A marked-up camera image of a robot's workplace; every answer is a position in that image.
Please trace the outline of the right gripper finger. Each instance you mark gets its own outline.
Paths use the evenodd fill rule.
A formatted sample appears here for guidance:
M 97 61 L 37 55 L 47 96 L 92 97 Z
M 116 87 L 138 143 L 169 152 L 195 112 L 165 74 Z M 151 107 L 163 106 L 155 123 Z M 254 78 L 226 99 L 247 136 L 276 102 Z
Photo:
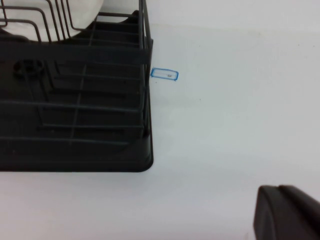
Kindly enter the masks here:
M 257 240 L 318 240 L 320 202 L 293 185 L 262 185 L 253 229 Z

